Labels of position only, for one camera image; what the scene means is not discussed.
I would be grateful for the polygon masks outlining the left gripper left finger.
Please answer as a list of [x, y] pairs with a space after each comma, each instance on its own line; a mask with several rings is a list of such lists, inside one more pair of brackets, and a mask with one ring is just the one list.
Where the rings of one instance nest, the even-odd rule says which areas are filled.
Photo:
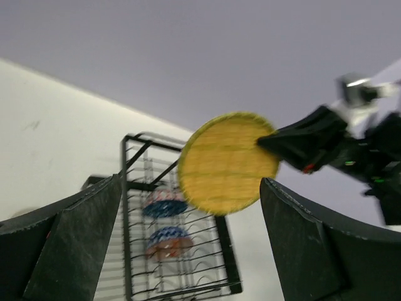
[[121, 194], [114, 174], [1, 222], [1, 300], [93, 300]]

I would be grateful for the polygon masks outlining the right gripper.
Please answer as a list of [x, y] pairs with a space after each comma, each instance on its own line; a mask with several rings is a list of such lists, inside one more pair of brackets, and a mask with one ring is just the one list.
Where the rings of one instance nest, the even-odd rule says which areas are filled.
[[368, 119], [361, 138], [326, 106], [305, 118], [260, 137], [257, 145], [299, 171], [331, 166], [371, 187], [400, 187], [400, 114], [389, 113], [379, 123]]

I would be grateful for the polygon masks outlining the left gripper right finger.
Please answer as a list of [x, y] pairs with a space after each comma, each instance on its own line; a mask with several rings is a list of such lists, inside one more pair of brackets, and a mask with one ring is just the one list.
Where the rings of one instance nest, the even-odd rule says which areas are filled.
[[285, 300], [400, 300], [400, 233], [296, 194], [270, 178], [260, 200]]

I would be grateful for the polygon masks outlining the yellow woven round plate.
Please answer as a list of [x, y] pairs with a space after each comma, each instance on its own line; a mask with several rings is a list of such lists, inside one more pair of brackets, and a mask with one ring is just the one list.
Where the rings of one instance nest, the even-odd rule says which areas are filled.
[[257, 145], [260, 137], [275, 131], [252, 112], [221, 115], [196, 130], [177, 165], [179, 187], [188, 203], [216, 216], [254, 204], [261, 179], [275, 178], [279, 171], [280, 160]]

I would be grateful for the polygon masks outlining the orange patterned bowl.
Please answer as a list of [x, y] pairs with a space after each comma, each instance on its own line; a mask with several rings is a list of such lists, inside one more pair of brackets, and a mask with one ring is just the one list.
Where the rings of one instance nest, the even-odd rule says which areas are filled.
[[145, 254], [147, 258], [162, 261], [184, 254], [193, 245], [192, 239], [185, 229], [178, 226], [166, 226], [150, 235]]

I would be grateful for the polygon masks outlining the blue patterned bowl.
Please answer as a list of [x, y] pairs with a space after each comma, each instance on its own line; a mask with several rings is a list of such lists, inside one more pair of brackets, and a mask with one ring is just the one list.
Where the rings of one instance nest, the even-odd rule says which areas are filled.
[[169, 218], [183, 213], [187, 208], [187, 201], [180, 191], [159, 189], [147, 196], [142, 213], [153, 219]]

